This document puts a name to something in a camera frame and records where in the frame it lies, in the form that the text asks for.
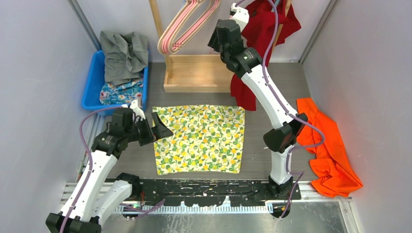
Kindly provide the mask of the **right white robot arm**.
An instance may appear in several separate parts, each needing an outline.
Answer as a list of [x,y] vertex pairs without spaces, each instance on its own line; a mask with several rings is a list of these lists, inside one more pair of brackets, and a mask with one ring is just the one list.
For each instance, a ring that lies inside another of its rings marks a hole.
[[290,153],[308,117],[297,113],[285,101],[267,74],[261,56],[254,48],[244,46],[240,26],[235,20],[218,20],[208,46],[220,53],[226,68],[254,93],[270,119],[273,128],[263,136],[272,157],[269,190],[273,198],[280,200],[292,186]]

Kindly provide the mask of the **grey-blue hanger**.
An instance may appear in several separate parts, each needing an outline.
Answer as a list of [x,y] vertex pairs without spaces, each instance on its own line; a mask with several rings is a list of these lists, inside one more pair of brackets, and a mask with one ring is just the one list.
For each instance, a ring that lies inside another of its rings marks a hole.
[[275,11],[275,7],[277,8],[278,7],[278,5],[281,3],[281,0],[273,0],[273,6],[272,6],[272,8],[271,8],[271,12],[274,12]]

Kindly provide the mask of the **yellow floral garment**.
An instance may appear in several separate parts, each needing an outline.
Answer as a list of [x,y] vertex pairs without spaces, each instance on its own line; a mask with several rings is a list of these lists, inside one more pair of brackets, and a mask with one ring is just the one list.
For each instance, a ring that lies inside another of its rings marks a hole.
[[173,133],[154,143],[158,175],[181,172],[238,174],[245,133],[245,110],[226,105],[153,107]]

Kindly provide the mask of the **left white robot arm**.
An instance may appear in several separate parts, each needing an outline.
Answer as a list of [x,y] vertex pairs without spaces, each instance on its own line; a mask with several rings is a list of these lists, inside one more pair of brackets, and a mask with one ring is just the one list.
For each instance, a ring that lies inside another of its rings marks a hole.
[[50,213],[46,226],[51,233],[100,233],[115,209],[124,200],[137,200],[142,193],[140,178],[122,173],[101,197],[100,190],[108,173],[131,142],[140,146],[173,135],[156,112],[151,126],[139,107],[116,108],[107,129],[86,147],[88,164],[74,191],[58,213]]

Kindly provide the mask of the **blue floral garment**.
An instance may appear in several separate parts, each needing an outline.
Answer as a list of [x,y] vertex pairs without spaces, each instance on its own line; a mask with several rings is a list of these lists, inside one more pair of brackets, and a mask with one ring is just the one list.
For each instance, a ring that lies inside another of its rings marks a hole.
[[120,85],[104,83],[99,94],[99,101],[102,105],[130,104],[142,96],[143,78],[138,78]]

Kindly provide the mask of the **red skirt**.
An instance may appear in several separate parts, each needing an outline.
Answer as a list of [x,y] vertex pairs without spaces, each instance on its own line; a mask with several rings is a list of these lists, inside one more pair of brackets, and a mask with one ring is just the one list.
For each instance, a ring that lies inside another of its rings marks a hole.
[[[281,0],[276,7],[279,25],[279,37],[276,44],[283,44],[287,37],[301,29],[301,24],[296,18],[293,7],[286,12],[287,1]],[[275,31],[275,14],[273,8],[267,0],[255,0],[245,7],[249,13],[249,22],[241,35],[246,39],[246,46],[255,48],[261,57]],[[235,98],[237,106],[247,111],[256,110],[256,97],[252,91],[240,80],[237,75],[233,75],[230,83],[231,96]]]

